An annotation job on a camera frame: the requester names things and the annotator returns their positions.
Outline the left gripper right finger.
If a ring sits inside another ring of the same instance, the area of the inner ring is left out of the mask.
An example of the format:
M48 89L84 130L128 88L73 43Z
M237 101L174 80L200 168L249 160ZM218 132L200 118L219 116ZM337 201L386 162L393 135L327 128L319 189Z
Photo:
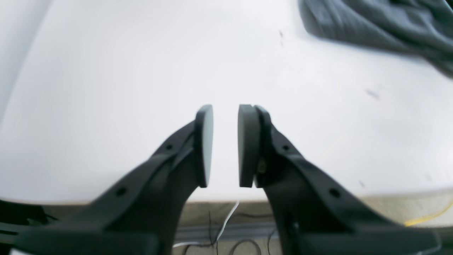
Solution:
M238 111L239 184L262 188L284 255L438 255L433 231L378 215L316 167L261 106Z

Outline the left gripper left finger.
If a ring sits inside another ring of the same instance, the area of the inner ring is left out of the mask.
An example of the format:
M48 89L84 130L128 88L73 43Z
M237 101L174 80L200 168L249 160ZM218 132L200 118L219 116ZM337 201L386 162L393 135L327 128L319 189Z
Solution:
M30 255L170 255L182 209L208 186L213 107L168 137L144 163L75 215L18 236Z

